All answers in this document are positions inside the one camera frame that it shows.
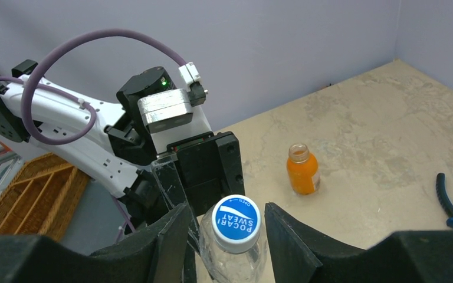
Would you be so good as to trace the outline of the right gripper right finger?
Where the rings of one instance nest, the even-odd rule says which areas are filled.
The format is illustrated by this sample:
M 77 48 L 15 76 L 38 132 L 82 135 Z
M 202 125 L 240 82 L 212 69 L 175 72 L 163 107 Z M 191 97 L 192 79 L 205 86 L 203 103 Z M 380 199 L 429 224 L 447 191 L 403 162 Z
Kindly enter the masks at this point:
M 276 282 L 453 282 L 453 231 L 397 231 L 369 249 L 265 204 Z

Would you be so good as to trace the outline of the blue white cap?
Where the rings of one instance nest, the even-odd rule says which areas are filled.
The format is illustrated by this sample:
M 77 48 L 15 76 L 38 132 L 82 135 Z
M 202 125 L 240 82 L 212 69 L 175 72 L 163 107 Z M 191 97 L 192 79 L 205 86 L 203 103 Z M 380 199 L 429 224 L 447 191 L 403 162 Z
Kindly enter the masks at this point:
M 243 254 L 254 247 L 261 235 L 261 213 L 244 195 L 229 195 L 212 208 L 215 241 L 230 254 Z

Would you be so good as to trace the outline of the clear bottle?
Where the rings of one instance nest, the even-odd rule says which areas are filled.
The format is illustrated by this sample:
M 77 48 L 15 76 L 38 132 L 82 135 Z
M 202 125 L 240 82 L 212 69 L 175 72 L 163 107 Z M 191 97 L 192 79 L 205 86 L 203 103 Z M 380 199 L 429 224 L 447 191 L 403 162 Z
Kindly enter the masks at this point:
M 208 210 L 200 222 L 199 251 L 213 281 L 260 282 L 268 256 L 265 225 L 261 225 L 260 237 L 251 249 L 243 254 L 232 254 L 221 248 L 215 240 L 212 211 Z

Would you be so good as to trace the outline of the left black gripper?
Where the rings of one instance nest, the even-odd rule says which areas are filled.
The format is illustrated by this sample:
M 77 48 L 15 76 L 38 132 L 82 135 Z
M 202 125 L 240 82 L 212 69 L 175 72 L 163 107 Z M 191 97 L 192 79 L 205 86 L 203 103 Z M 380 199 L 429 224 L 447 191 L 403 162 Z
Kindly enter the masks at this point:
M 190 204 L 188 244 L 200 254 L 196 216 L 226 196 L 245 195 L 239 140 L 231 131 L 209 131 L 171 143 L 167 150 L 176 154 L 177 167 L 171 156 L 165 156 L 151 162 L 152 174 L 169 210 Z

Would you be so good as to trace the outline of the orange juice bottle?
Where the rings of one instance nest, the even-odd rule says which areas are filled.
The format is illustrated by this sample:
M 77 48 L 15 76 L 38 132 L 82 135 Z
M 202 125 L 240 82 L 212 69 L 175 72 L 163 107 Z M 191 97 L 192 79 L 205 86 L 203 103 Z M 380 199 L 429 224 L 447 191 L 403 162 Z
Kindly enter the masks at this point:
M 294 192 L 300 195 L 310 195 L 319 190 L 319 163 L 304 143 L 290 146 L 286 168 Z

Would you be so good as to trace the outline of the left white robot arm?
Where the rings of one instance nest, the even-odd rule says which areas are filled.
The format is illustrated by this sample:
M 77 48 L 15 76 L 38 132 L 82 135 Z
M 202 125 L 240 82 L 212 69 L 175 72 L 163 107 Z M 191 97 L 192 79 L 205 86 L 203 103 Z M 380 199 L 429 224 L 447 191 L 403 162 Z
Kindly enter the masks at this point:
M 179 67 L 178 88 L 163 67 L 134 75 L 117 102 L 98 100 L 40 79 L 32 98 L 33 137 L 23 122 L 24 90 L 37 63 L 0 77 L 0 135 L 60 156 L 125 205 L 131 225 L 151 224 L 172 206 L 194 216 L 245 192 L 239 140 L 213 133 L 201 109 L 208 95 L 194 63 Z

